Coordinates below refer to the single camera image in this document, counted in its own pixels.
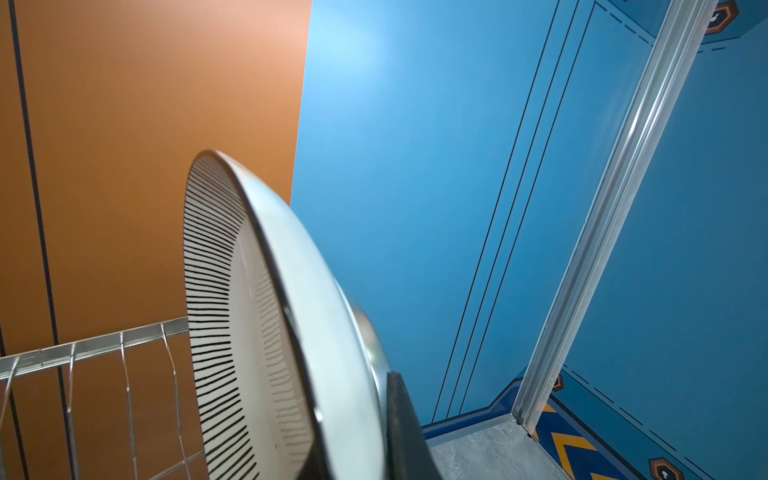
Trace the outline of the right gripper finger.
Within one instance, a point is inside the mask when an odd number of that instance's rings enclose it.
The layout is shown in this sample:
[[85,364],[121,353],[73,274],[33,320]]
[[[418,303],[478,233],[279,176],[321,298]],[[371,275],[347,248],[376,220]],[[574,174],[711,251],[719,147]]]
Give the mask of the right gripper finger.
[[397,372],[387,375],[387,460],[391,479],[441,480],[412,405]]

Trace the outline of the large white plate black rim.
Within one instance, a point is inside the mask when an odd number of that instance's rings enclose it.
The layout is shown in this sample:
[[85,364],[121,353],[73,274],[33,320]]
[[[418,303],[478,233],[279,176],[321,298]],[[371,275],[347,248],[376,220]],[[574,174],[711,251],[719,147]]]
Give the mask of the large white plate black rim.
[[351,306],[288,204],[231,157],[188,173],[183,263],[212,479],[384,479],[379,395]]

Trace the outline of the chrome wire dish rack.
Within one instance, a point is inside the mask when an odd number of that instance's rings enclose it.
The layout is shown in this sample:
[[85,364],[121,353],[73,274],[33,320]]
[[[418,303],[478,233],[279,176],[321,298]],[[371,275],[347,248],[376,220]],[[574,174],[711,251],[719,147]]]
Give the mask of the chrome wire dish rack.
[[1,358],[5,479],[212,479],[188,321]]

